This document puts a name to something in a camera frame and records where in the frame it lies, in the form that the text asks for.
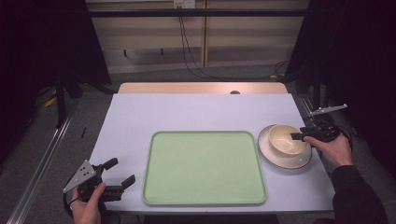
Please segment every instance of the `human hand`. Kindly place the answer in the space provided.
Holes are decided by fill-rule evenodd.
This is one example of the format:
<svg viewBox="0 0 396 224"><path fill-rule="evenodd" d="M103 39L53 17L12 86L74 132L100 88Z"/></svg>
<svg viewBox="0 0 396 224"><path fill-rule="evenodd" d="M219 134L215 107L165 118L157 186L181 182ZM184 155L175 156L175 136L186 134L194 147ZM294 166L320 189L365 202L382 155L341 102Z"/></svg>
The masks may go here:
<svg viewBox="0 0 396 224"><path fill-rule="evenodd" d="M348 139L340 134L333 141L324 143L311 136L304 138L305 142L316 147L326 159L336 167L342 165L353 165L352 163L352 149L349 146Z"/></svg>
<svg viewBox="0 0 396 224"><path fill-rule="evenodd" d="M73 211L75 224L100 224L101 217L98 209L99 198L105 191L106 184L102 182L93 191L90 200L85 203L79 198L77 188L73 189L73 199L77 199L70 204Z"/></svg>

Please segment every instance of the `power outlet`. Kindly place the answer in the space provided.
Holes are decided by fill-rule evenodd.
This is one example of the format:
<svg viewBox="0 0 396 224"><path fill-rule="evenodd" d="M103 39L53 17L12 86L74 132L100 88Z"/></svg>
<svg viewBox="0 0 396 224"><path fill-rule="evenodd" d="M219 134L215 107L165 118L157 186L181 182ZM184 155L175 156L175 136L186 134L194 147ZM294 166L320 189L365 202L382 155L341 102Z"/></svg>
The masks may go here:
<svg viewBox="0 0 396 224"><path fill-rule="evenodd" d="M174 8L184 8L184 0L174 0Z"/></svg>
<svg viewBox="0 0 396 224"><path fill-rule="evenodd" d="M184 0L184 8L195 8L195 0Z"/></svg>

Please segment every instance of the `green tray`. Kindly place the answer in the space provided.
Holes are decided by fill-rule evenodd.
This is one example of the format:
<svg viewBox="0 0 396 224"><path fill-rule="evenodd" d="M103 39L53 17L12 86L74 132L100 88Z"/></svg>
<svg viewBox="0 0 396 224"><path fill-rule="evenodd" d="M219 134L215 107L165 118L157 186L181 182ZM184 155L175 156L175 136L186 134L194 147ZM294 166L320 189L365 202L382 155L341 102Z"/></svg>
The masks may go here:
<svg viewBox="0 0 396 224"><path fill-rule="evenodd" d="M158 132L143 189L151 205L260 204L258 150L248 132Z"/></svg>

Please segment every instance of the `person's left hand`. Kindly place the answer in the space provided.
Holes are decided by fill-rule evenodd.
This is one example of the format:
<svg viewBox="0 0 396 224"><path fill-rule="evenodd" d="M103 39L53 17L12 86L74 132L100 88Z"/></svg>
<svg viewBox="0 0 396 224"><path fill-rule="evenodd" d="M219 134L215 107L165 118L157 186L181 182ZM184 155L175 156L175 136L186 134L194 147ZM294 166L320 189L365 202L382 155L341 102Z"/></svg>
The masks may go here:
<svg viewBox="0 0 396 224"><path fill-rule="evenodd" d="M101 217L98 209L99 198L105 191L106 184L102 182L93 191L90 200L84 203L78 194L77 188L73 189L73 199L77 199L70 204L73 211L75 224L100 224Z"/></svg>

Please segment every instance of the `plate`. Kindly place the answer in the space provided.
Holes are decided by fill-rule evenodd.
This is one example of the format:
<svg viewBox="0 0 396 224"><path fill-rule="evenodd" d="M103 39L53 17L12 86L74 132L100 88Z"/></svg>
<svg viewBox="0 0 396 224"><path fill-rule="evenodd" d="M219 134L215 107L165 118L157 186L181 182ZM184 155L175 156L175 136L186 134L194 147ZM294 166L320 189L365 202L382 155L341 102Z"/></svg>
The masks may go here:
<svg viewBox="0 0 396 224"><path fill-rule="evenodd" d="M259 149L262 155L272 164L286 169L298 169L307 165L312 157L311 146L306 144L305 150L298 155L286 155L277 151L271 146L268 139L269 131L273 126L266 127L259 135Z"/></svg>
<svg viewBox="0 0 396 224"><path fill-rule="evenodd" d="M157 132L143 189L150 205L261 204L266 198L253 135L245 131Z"/></svg>

